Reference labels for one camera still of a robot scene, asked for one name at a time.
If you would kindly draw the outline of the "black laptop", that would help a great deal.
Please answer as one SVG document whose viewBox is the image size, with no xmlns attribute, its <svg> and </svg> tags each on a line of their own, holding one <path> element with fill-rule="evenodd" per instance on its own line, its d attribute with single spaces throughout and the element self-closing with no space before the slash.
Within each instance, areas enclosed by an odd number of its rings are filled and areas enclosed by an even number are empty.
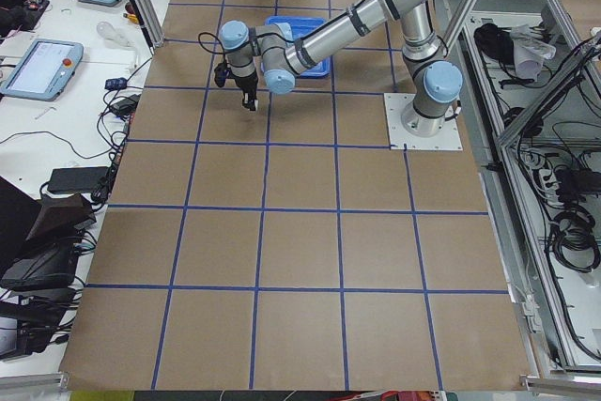
<svg viewBox="0 0 601 401">
<path fill-rule="evenodd" d="M 96 221 L 81 194 L 35 200 L 1 180 L 1 287 L 28 291 L 72 283 L 75 248 Z"/>
</svg>

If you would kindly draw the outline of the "blue plastic tray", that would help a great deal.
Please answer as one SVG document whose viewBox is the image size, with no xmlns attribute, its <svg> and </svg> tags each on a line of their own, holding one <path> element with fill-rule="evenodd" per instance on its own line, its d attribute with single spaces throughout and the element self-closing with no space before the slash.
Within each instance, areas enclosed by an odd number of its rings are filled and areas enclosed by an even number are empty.
<svg viewBox="0 0 601 401">
<path fill-rule="evenodd" d="M 272 15 L 265 21 L 264 25 L 278 25 L 285 30 L 286 44 L 296 47 L 296 41 L 301 41 L 304 48 L 301 51 L 301 61 L 315 63 L 311 68 L 304 68 L 300 78 L 321 79 L 331 74 L 331 61 L 328 56 L 317 60 L 317 53 L 311 47 L 314 41 L 312 34 L 326 23 L 326 19 L 312 16 L 285 16 Z"/>
</svg>

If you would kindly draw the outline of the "lower teach pendant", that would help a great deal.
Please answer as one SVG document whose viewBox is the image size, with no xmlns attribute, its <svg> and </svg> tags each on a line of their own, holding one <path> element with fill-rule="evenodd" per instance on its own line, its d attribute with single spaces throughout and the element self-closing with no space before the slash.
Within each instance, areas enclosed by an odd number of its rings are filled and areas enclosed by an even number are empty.
<svg viewBox="0 0 601 401">
<path fill-rule="evenodd" d="M 83 55 L 79 42 L 35 39 L 1 84 L 1 95 L 53 101 L 64 91 Z"/>
</svg>

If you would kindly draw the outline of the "orange handled tool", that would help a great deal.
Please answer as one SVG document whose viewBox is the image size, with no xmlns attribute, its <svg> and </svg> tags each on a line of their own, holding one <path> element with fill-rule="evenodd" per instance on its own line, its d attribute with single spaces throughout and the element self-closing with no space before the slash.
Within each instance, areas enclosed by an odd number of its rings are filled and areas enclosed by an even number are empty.
<svg viewBox="0 0 601 401">
<path fill-rule="evenodd" d="M 129 22 L 134 23 L 136 25 L 139 24 L 139 19 L 134 11 L 134 8 L 131 3 L 127 3 L 125 5 L 125 12 L 123 13 L 123 17 L 127 19 Z"/>
</svg>

